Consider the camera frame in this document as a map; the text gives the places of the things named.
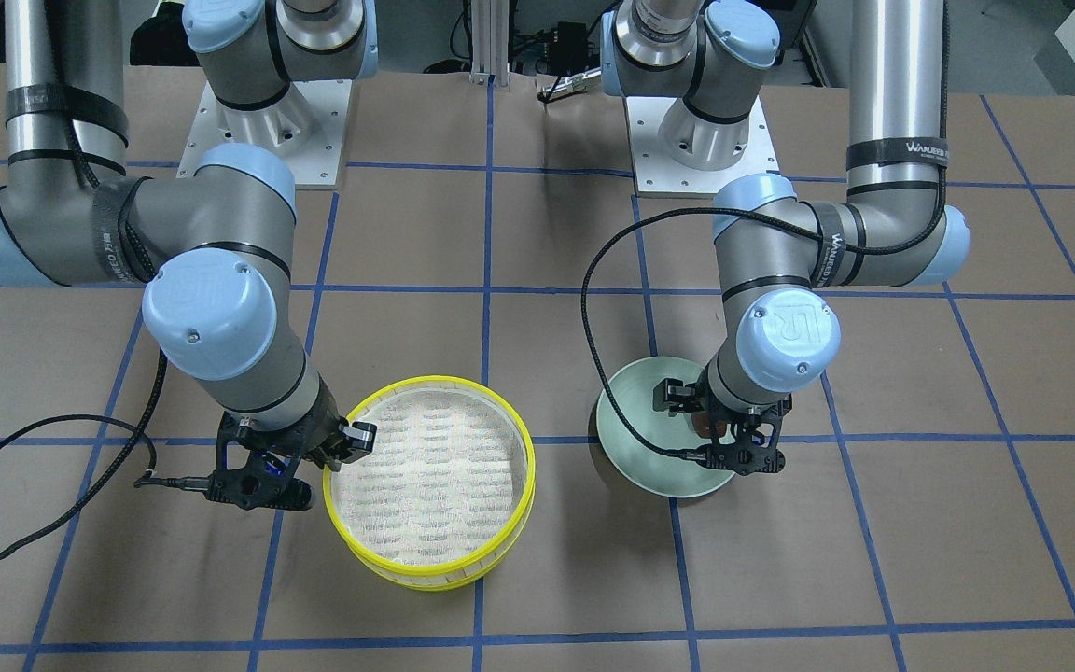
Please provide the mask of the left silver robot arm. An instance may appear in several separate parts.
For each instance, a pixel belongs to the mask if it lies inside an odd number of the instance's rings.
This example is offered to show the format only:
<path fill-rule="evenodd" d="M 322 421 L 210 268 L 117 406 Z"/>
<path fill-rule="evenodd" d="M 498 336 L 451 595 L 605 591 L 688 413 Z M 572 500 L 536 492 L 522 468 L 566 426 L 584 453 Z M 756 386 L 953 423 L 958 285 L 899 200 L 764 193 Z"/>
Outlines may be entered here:
<path fill-rule="evenodd" d="M 852 5 L 850 131 L 843 203 L 806 201 L 773 172 L 731 180 L 712 202 L 728 332 L 694 382 L 653 384 L 653 409 L 699 433 L 751 431 L 836 359 L 842 328 L 827 287 L 941 284 L 971 234 L 947 203 L 948 8 Z M 777 29 L 747 1 L 626 1 L 605 16 L 605 89 L 671 95 L 706 129 L 746 129 Z"/>

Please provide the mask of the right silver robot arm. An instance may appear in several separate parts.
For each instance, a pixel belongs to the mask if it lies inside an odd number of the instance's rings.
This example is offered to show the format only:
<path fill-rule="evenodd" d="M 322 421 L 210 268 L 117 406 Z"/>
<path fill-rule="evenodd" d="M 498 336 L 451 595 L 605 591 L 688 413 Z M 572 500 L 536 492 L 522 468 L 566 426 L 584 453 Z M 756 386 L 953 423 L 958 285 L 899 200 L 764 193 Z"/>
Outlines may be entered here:
<path fill-rule="evenodd" d="M 188 177 L 125 170 L 119 5 L 8 1 L 0 284 L 142 284 L 164 356 L 266 451 L 339 469 L 369 455 L 287 318 L 295 178 L 230 141 Z"/>

